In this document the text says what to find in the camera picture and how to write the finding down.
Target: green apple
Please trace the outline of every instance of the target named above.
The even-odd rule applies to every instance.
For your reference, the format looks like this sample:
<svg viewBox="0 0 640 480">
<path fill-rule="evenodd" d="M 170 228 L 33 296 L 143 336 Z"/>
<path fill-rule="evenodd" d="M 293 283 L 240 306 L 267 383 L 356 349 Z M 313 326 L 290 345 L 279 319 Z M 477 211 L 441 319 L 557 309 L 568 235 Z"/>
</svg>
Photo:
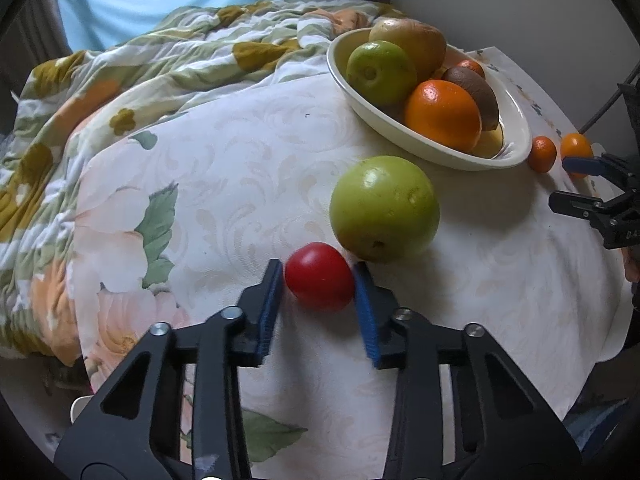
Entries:
<svg viewBox="0 0 640 480">
<path fill-rule="evenodd" d="M 401 103 L 418 85 L 413 61 L 389 41 L 357 47 L 347 62 L 347 82 L 374 106 Z"/>
<path fill-rule="evenodd" d="M 440 205 L 431 181 L 398 156 L 366 158 L 338 181 L 329 206 L 340 244 L 362 260 L 391 262 L 433 240 Z"/>
</svg>

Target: bowl rim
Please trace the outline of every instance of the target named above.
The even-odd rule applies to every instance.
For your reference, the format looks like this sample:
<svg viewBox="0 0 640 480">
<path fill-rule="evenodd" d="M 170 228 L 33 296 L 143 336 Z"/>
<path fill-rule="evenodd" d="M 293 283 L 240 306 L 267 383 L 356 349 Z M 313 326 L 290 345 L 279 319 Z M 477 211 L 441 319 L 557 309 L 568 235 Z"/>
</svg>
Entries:
<svg viewBox="0 0 640 480">
<path fill-rule="evenodd" d="M 374 105 L 369 103 L 364 97 L 362 97 L 358 92 L 356 92 L 351 87 L 351 85 L 349 85 L 349 83 L 342 76 L 342 74 L 340 74 L 340 71 L 338 70 L 338 65 L 335 62 L 335 50 L 337 48 L 337 45 L 341 41 L 343 41 L 344 38 L 346 38 L 346 37 L 348 37 L 348 36 L 350 36 L 352 34 L 362 33 L 365 30 L 371 30 L 371 28 L 372 27 L 356 28 L 354 30 L 350 30 L 349 32 L 345 32 L 345 33 L 341 34 L 340 36 L 337 36 L 331 42 L 331 44 L 329 45 L 329 49 L 327 50 L 327 64 L 329 65 L 329 72 L 333 76 L 334 80 L 338 83 L 340 88 L 342 88 L 342 90 L 344 92 L 346 92 L 351 98 L 355 99 L 357 102 L 359 102 L 359 104 L 361 106 L 364 106 L 367 110 L 371 111 L 379 119 L 389 122 L 392 126 L 397 128 L 398 130 L 400 130 L 402 133 L 404 133 L 406 135 L 409 135 L 410 137 L 413 137 L 415 140 L 418 140 L 419 142 L 423 142 L 424 144 L 426 144 L 427 146 L 430 146 L 431 148 L 434 148 L 434 149 L 436 149 L 436 150 L 438 150 L 440 152 L 443 152 L 443 153 L 445 153 L 447 155 L 450 155 L 450 156 L 453 156 L 455 158 L 459 158 L 461 160 L 464 160 L 465 162 L 468 162 L 470 164 L 484 166 L 486 168 L 492 168 L 492 169 L 512 168 L 514 166 L 517 166 L 521 162 L 523 162 L 529 156 L 529 151 L 530 150 L 529 151 L 525 150 L 524 151 L 524 155 L 522 155 L 522 156 L 507 156 L 505 158 L 482 158 L 481 156 L 469 155 L 468 153 L 459 152 L 458 150 L 454 150 L 453 148 L 449 148 L 448 146 L 445 146 L 444 144 L 440 144 L 439 142 L 436 142 L 435 140 L 431 140 L 431 139 L 429 139 L 429 138 L 427 138 L 425 136 L 422 136 L 422 135 L 414 132 L 412 129 L 408 128 L 407 126 L 404 126 L 404 124 L 396 121 L 393 117 L 388 116 L 382 110 L 379 110 Z M 456 51 L 457 53 L 459 53 L 460 55 L 464 56 L 467 59 L 471 59 L 471 60 L 475 61 L 475 59 L 473 59 L 471 56 L 468 56 L 465 52 L 462 52 L 460 49 L 455 48 L 454 46 L 451 46 L 450 44 L 447 43 L 447 49 L 448 48 Z M 522 111 L 522 108 L 520 107 L 520 105 L 518 104 L 516 99 L 514 98 L 513 94 L 503 84 L 502 80 L 500 78 L 498 78 L 498 76 L 496 76 L 494 74 L 491 74 L 491 77 L 496 79 L 496 81 L 502 87 L 502 90 L 505 92 L 505 94 L 508 95 L 509 99 L 515 105 L 517 113 L 524 120 L 524 124 L 526 126 L 527 132 L 529 133 L 529 139 L 531 139 L 532 137 L 531 137 L 531 130 L 529 128 L 529 123 L 527 122 L 527 118 L 525 117 L 525 115 L 524 115 L 524 113 Z"/>
</svg>

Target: white bowl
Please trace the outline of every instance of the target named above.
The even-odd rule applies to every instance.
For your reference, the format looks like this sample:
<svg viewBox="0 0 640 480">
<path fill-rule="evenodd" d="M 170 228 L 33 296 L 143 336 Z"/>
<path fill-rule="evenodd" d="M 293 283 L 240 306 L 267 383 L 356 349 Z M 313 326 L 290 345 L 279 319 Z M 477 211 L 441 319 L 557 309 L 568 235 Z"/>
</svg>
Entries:
<svg viewBox="0 0 640 480">
<path fill-rule="evenodd" d="M 468 155 L 427 139 L 367 102 L 347 83 L 344 74 L 349 56 L 356 47 L 369 41 L 370 30 L 370 28 L 360 28 L 338 36 L 329 47 L 327 61 L 331 75 L 344 92 L 351 108 L 380 135 L 420 158 L 456 170 L 481 171 L 512 168 L 529 156 L 531 132 L 527 120 L 511 93 L 489 68 L 484 69 L 486 81 L 494 90 L 498 100 L 500 123 L 504 131 L 503 149 L 494 158 Z M 444 66 L 449 68 L 463 59 L 471 58 L 448 46 Z"/>
</svg>

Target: brown kiwi fruit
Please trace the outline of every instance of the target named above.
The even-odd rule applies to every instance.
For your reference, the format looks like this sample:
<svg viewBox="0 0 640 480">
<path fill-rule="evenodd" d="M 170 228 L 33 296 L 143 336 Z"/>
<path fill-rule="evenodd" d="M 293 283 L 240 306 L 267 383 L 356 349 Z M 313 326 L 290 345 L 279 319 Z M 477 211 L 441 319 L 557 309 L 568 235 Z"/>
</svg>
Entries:
<svg viewBox="0 0 640 480">
<path fill-rule="evenodd" d="M 443 81 L 449 81 L 465 89 L 480 110 L 482 130 L 495 130 L 500 124 L 500 110 L 494 91 L 482 76 L 469 68 L 454 66 L 442 74 Z"/>
</svg>

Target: cable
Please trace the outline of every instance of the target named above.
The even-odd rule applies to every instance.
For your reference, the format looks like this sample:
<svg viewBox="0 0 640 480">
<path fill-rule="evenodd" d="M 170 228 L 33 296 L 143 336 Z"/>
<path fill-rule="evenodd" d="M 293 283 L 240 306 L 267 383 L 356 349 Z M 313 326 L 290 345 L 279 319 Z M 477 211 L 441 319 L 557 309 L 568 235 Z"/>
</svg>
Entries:
<svg viewBox="0 0 640 480">
<path fill-rule="evenodd" d="M 640 61 L 638 61 L 634 69 L 631 71 L 631 74 L 629 74 L 625 79 L 625 84 L 631 83 L 639 73 L 640 73 Z M 591 119 L 589 119 L 586 123 L 584 123 L 584 126 L 581 127 L 578 130 L 578 132 L 581 134 L 586 133 L 586 131 L 589 128 L 591 128 L 596 122 L 598 122 L 600 118 L 607 112 L 607 110 L 609 110 L 609 108 L 613 106 L 613 103 L 615 103 L 618 99 L 620 99 L 621 95 L 622 95 L 622 90 L 618 88 L 615 91 L 615 93 L 609 98 L 609 100 L 606 103 L 604 103 L 604 106 L 600 110 L 598 110 Z"/>
</svg>

